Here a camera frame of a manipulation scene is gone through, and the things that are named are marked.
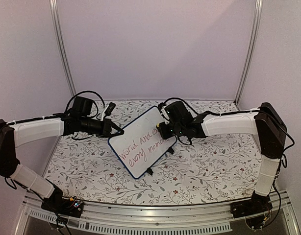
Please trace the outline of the blue framed whiteboard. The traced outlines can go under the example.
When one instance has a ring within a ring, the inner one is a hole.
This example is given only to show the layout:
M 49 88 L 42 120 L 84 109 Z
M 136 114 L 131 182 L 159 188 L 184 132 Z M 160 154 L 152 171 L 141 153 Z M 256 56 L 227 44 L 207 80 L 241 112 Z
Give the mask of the blue framed whiteboard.
M 164 121 L 152 106 L 124 127 L 124 134 L 108 139 L 108 145 L 132 178 L 139 179 L 176 142 L 176 137 L 162 139 L 156 126 Z

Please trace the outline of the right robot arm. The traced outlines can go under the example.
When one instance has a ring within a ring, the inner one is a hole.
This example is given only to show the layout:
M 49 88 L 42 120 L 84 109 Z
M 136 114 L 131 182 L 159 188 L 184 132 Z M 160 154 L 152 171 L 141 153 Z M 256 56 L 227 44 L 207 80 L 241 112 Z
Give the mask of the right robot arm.
M 178 141 L 185 137 L 186 145 L 192 145 L 192 139 L 205 139 L 225 134 L 249 134 L 258 138 L 262 162 L 259 169 L 255 197 L 247 203 L 251 213 L 258 213 L 266 206 L 266 199 L 277 177 L 281 159 L 285 151 L 295 145 L 293 137 L 273 106 L 264 102 L 248 111 L 198 113 L 187 102 L 173 98 L 169 104 L 164 101 L 158 105 L 164 121 L 157 125 L 162 139 L 176 137 Z

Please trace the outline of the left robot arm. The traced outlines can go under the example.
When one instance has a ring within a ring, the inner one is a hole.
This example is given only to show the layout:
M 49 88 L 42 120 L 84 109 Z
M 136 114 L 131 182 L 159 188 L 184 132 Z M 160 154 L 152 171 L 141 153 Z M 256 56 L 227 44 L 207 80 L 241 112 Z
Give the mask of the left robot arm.
M 16 157 L 16 148 L 37 140 L 79 132 L 103 138 L 123 135 L 124 130 L 108 118 L 115 104 L 103 104 L 101 113 L 91 115 L 95 102 L 83 97 L 84 93 L 74 95 L 62 113 L 11 122 L 0 119 L 0 176 L 47 199 L 47 204 L 55 212 L 63 212 L 67 207 L 62 190 L 21 164 Z

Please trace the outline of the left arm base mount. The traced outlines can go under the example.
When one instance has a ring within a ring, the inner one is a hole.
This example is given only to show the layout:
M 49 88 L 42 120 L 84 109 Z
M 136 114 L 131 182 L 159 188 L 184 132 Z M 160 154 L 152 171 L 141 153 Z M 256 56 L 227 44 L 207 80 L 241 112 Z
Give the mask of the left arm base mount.
M 41 208 L 59 215 L 80 218 L 84 208 L 84 200 L 75 196 L 64 198 L 61 194 L 53 194 L 44 198 Z

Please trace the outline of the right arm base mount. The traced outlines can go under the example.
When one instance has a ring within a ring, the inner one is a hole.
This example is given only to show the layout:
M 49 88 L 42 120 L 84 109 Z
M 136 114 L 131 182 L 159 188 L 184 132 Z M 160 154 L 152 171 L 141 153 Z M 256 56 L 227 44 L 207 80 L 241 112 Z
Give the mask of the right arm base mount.
M 234 218 L 263 213 L 272 208 L 273 206 L 269 196 L 261 196 L 256 193 L 248 200 L 230 204 L 230 212 Z

